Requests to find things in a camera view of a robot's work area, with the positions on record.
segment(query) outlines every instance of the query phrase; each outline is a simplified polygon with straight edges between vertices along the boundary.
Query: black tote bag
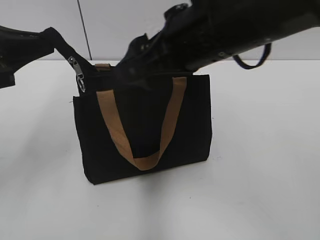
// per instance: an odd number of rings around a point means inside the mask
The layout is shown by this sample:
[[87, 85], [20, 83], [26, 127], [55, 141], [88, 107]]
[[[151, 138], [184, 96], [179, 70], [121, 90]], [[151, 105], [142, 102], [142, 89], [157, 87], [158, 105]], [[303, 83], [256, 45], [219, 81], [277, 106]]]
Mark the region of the black tote bag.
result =
[[112, 67], [91, 65], [53, 28], [41, 36], [82, 70], [86, 91], [78, 78], [74, 118], [84, 173], [92, 184], [208, 159], [212, 140], [208, 75], [168, 73], [148, 78], [147, 87], [105, 90], [102, 86], [112, 79], [97, 81], [91, 76], [112, 72]]

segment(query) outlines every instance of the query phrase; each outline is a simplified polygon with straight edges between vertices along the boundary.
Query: robotic arm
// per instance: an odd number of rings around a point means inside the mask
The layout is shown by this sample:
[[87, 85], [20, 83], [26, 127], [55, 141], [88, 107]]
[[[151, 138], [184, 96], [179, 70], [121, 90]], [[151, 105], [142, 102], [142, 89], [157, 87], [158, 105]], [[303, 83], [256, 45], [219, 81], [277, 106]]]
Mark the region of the robotic arm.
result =
[[[149, 76], [192, 74], [212, 63], [320, 26], [320, 0], [192, 0], [165, 14], [165, 26], [148, 39], [134, 39], [112, 74], [132, 85]], [[13, 74], [27, 63], [53, 52], [41, 33], [0, 27], [0, 88], [14, 85]]]

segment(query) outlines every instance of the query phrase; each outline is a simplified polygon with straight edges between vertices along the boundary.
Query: white table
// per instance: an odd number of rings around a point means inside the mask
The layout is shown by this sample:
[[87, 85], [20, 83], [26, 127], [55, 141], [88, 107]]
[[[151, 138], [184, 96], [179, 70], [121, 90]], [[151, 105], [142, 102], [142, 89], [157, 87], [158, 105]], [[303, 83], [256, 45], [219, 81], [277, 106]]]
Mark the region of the white table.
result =
[[211, 74], [207, 162], [91, 185], [66, 61], [0, 90], [1, 240], [320, 239], [320, 61]]

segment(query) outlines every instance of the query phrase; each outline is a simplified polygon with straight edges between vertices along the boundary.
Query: black loop strap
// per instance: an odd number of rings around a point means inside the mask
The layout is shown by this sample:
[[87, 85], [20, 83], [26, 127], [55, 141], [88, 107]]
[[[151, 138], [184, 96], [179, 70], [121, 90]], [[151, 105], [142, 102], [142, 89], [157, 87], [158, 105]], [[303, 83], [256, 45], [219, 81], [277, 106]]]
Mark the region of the black loop strap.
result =
[[261, 67], [265, 61], [267, 60], [267, 58], [269, 57], [270, 53], [272, 50], [272, 43], [268, 43], [267, 45], [264, 46], [264, 51], [263, 51], [263, 55], [259, 61], [259, 63], [255, 66], [250, 66], [248, 64], [246, 64], [239, 55], [235, 55], [233, 56], [233, 59], [236, 61], [237, 64], [239, 64], [240, 67], [247, 69], [247, 70], [251, 70], [251, 69], [256, 69], [258, 67]]

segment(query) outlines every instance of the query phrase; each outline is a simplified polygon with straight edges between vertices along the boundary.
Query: tan strap loop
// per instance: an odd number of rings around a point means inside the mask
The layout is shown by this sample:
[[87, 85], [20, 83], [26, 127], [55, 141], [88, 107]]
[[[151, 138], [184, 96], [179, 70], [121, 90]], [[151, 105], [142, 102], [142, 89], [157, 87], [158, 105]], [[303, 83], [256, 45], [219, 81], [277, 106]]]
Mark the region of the tan strap loop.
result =
[[139, 170], [146, 171], [154, 168], [174, 136], [180, 108], [187, 88], [187, 78], [176, 77], [172, 80], [172, 95], [168, 102], [161, 128], [160, 149], [158, 152], [148, 157], [133, 157], [129, 140], [120, 119], [114, 91], [98, 91], [96, 93], [105, 125], [110, 132], [112, 141], [118, 152]]
[[111, 65], [108, 63], [97, 63], [94, 65], [99, 72], [107, 72], [111, 70]]

